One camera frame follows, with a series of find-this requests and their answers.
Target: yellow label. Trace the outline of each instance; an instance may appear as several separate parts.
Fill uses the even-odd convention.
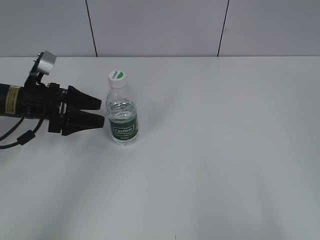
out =
[[[18,93],[19,93],[19,87],[10,86],[9,91],[6,94],[4,113],[16,114]]]

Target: green bottle label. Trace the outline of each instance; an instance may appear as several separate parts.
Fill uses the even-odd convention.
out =
[[[119,140],[129,140],[135,137],[138,133],[138,119],[137,117],[126,123],[117,123],[109,119],[111,133]]]

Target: black cylindrical body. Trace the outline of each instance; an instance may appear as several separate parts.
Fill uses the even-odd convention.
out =
[[[23,112],[19,112],[23,87],[11,86],[0,83],[0,116],[19,118]]]
[[[51,111],[59,111],[61,102],[62,90],[59,87],[37,85],[28,89],[0,84],[0,116],[21,118],[26,114],[28,119],[40,119],[46,107],[45,119],[49,119]]]

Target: green logo on cap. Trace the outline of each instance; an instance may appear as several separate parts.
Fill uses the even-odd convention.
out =
[[[119,75],[116,77],[116,79],[120,79],[124,76],[124,73],[123,72],[120,72]]]

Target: black cable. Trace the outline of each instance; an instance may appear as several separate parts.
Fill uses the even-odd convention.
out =
[[[19,143],[16,141],[16,142],[11,143],[11,144],[8,144],[8,145],[0,146],[0,150],[13,148],[13,147],[15,147],[15,146],[17,146],[17,145],[19,145]]]
[[[6,132],[3,136],[0,137],[0,141],[5,140],[8,136],[10,136],[19,126],[20,124],[25,120],[26,114],[24,113],[22,118],[14,125],[8,132]]]
[[[45,120],[45,116],[46,116],[46,108],[43,109],[43,112],[42,112],[42,116],[38,122],[38,124],[36,125],[36,127],[33,129],[33,133],[35,134],[39,128],[41,127],[42,123],[44,122]],[[8,144],[8,145],[3,145],[3,146],[0,146],[0,150],[3,150],[3,149],[9,149],[9,148],[13,148],[15,146],[19,145],[19,142],[16,141],[14,143],[11,143],[11,144]]]
[[[33,129],[33,133],[35,134],[36,132],[38,132],[39,128],[41,127],[42,123],[44,122],[45,120],[45,116],[46,116],[46,108],[43,109],[43,112],[42,112],[42,116],[38,122],[38,124],[35,126],[35,128]]]

